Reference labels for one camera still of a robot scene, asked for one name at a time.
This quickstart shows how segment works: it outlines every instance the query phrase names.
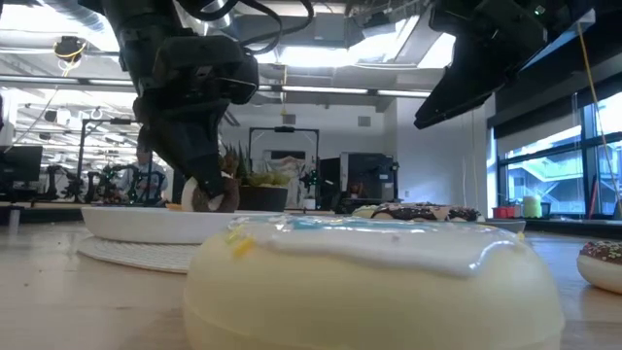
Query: white bowl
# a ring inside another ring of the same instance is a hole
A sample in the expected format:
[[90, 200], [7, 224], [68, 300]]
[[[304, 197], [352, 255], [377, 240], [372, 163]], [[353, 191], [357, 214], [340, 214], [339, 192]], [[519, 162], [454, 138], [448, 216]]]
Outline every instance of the white bowl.
[[164, 208], [83, 207], [82, 215], [86, 228], [100, 238], [137, 243], [202, 244], [207, 237], [223, 232], [231, 219], [279, 213], [190, 213]]

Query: potted plant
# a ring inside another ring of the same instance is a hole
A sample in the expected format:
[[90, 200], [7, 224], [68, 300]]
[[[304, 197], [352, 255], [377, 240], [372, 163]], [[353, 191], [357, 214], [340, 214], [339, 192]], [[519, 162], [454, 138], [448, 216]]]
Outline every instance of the potted plant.
[[228, 153], [236, 153], [238, 160], [235, 169], [231, 172], [223, 169], [233, 178], [237, 179], [240, 192], [239, 210], [273, 211], [283, 212], [288, 198], [287, 184], [290, 179], [276, 171], [270, 171], [267, 166], [263, 171], [251, 170], [251, 156], [248, 149], [244, 149], [241, 143], [237, 147], [225, 146]]

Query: chocolate sprinkled donut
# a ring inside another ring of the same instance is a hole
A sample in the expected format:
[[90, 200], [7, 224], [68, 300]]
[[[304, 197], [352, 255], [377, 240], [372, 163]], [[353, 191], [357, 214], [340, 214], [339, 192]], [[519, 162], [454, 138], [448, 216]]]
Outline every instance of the chocolate sprinkled donut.
[[404, 221], [465, 221], [475, 222], [481, 214], [471, 208], [423, 203], [385, 203], [373, 213], [373, 219]]
[[579, 255], [606, 263], [622, 265], [622, 243], [607, 241], [588, 242], [581, 249]]

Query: table surface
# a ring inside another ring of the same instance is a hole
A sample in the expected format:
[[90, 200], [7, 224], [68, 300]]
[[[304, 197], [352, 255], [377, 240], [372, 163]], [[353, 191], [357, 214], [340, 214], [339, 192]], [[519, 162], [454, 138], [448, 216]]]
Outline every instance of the table surface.
[[[190, 350], [185, 276], [76, 254], [83, 224], [0, 229], [0, 342], [7, 350]], [[549, 264], [567, 317], [562, 349], [620, 350], [622, 296], [593, 288], [575, 259], [585, 238], [528, 233]]]

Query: monitor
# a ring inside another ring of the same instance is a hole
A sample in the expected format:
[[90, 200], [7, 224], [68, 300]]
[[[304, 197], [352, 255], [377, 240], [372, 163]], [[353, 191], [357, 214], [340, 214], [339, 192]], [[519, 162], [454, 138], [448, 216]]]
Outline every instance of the monitor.
[[43, 146], [0, 147], [0, 181], [39, 181]]

